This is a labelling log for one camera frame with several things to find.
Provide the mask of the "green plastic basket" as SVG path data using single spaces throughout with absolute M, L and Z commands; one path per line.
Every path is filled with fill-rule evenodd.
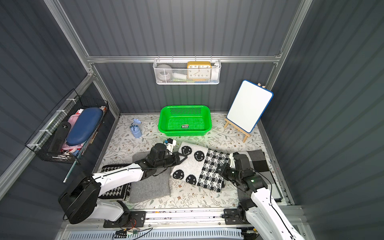
M 168 137 L 204 136 L 212 129 L 211 111 L 203 105 L 166 106 L 158 129 Z

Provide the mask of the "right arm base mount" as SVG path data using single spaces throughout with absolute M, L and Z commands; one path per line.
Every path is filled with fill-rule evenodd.
M 226 225 L 245 225 L 249 224 L 243 212 L 238 209 L 224 209 L 221 217 L 225 220 Z

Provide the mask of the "blue oval case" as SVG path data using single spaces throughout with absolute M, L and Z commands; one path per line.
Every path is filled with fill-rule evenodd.
M 86 142 L 98 127 L 103 115 L 104 112 L 100 108 L 79 109 L 69 118 L 72 127 L 66 144 L 72 147 Z

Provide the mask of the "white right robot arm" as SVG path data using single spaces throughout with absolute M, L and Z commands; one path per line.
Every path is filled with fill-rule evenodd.
M 236 210 L 224 210 L 222 218 L 227 225 L 250 224 L 264 240 L 304 239 L 272 198 L 272 183 L 251 168 L 247 155 L 230 154 L 217 172 L 239 190 L 250 193 Z

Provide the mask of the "smiley houndstooth white scarf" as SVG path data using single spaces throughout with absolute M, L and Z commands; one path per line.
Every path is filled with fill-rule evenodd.
M 182 142 L 179 154 L 187 158 L 173 168 L 173 179 L 217 193 L 222 191 L 225 180 L 217 168 L 229 161 L 229 154 L 187 142 Z

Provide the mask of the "small houndstooth folded scarf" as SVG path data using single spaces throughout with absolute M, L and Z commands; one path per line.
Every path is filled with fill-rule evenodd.
M 115 164 L 115 165 L 105 165 L 101 169 L 101 173 L 117 170 L 128 166 L 127 164 Z M 113 188 L 103 195 L 99 196 L 100 199 L 104 200 L 120 200 L 125 201 L 129 198 L 131 191 L 131 184 L 121 185 L 119 187 Z

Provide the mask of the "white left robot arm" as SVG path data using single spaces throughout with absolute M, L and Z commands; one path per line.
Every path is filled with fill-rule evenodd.
M 106 201 L 100 196 L 125 184 L 139 182 L 154 176 L 158 169 L 180 165 L 188 156 L 165 144 L 155 144 L 150 153 L 132 164 L 104 173 L 81 174 L 59 197 L 59 204 L 70 224 L 85 220 L 105 220 L 116 227 L 131 222 L 131 211 L 122 201 Z

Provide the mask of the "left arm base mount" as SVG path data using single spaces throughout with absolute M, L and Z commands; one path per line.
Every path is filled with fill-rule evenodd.
M 145 211 L 133 211 L 129 213 L 124 213 L 117 221 L 112 222 L 109 220 L 105 220 L 103 224 L 103 228 L 141 228 L 144 226 L 146 218 Z

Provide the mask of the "light blue small bottle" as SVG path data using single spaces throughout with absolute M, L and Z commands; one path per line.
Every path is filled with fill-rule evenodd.
M 139 119 L 133 119 L 132 124 L 130 125 L 130 130 L 134 138 L 139 139 L 142 136 L 142 131 L 140 129 L 141 121 Z

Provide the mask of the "grey black checked scarf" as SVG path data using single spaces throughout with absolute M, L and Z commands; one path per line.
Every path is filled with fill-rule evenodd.
M 266 180 L 266 183 L 268 184 L 268 188 L 271 188 L 271 186 L 273 186 L 272 187 L 273 198 L 277 203 L 281 203 L 283 197 L 281 196 L 280 189 L 268 165 L 265 153 L 262 150 L 254 150 L 254 151 L 248 151 L 248 152 L 239 152 L 239 154 L 246 155 L 249 159 L 250 167 L 256 170 L 257 172 L 260 172 L 264 177 L 268 179 Z

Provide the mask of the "yellow alarm clock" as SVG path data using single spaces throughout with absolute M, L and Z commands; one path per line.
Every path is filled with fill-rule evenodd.
M 212 65 L 208 61 L 190 61 L 187 63 L 187 78 L 193 81 L 211 79 Z

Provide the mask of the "grey fuzzy scarf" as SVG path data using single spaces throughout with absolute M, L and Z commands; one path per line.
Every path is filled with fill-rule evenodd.
M 157 176 L 131 183 L 129 203 L 140 203 L 166 197 L 171 194 L 171 168 L 156 171 Z

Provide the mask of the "white tape roll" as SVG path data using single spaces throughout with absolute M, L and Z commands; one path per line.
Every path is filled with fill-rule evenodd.
M 166 82 L 172 79 L 172 67 L 169 65 L 161 64 L 155 68 L 156 78 L 159 82 Z

